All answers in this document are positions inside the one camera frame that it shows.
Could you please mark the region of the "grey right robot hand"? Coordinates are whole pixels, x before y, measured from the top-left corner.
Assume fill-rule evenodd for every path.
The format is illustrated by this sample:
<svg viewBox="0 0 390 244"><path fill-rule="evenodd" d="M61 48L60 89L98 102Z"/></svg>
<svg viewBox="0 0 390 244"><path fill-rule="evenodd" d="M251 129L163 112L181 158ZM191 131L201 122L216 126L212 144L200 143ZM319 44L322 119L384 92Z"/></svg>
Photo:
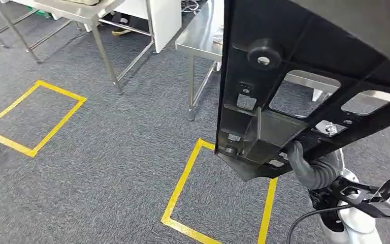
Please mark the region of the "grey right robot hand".
<svg viewBox="0 0 390 244"><path fill-rule="evenodd" d="M342 149L307 162L303 157L302 144L293 141L287 149L287 158L298 181L311 190L329 186L344 170Z"/></svg>

